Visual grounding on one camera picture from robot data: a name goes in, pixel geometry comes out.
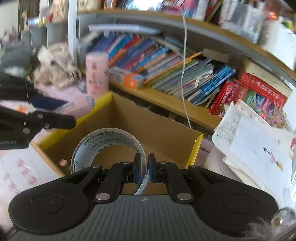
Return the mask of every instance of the pink cup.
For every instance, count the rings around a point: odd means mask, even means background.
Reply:
[[[85,62],[87,94],[96,99],[109,89],[109,55],[106,52],[90,52]]]

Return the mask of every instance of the tape roll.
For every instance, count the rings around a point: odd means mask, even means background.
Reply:
[[[71,159],[71,173],[90,167],[94,158],[100,151],[113,145],[126,145],[141,154],[141,179],[134,192],[136,195],[141,194],[149,179],[145,151],[140,142],[133,135],[121,129],[102,128],[84,137],[73,153]]]

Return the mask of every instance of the pink tumbler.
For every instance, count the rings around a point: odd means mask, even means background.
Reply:
[[[106,52],[90,52],[85,56],[87,94],[94,99],[108,89],[109,55]]]

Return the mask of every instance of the wooden shelf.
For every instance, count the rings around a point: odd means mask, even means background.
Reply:
[[[183,31],[183,22],[181,16],[170,15],[164,12],[146,12],[146,11],[132,11],[132,10],[99,10],[90,12],[79,12],[78,17],[85,14],[96,14],[100,17],[114,18],[116,22],[124,21],[124,23],[150,25],[166,31],[170,28],[170,32],[174,33],[176,28],[179,33]],[[196,21],[193,19],[186,19],[188,33],[196,33],[207,40],[214,40],[220,46],[226,46],[228,49],[236,53],[237,56],[244,55],[249,57],[258,65],[270,71],[279,79],[286,79],[296,87],[296,73],[289,69],[283,62],[277,59],[272,54],[263,50],[260,46],[255,45],[228,30],[222,29],[219,26]]]
[[[173,113],[186,117],[182,100],[179,100],[173,96],[167,95],[147,86],[141,87],[138,90],[134,90],[118,83],[110,82],[110,84],[117,89],[158,105]],[[220,122],[219,117],[210,115],[209,110],[204,107],[194,106],[187,100],[185,100],[185,106],[189,119],[207,129],[215,129]]]

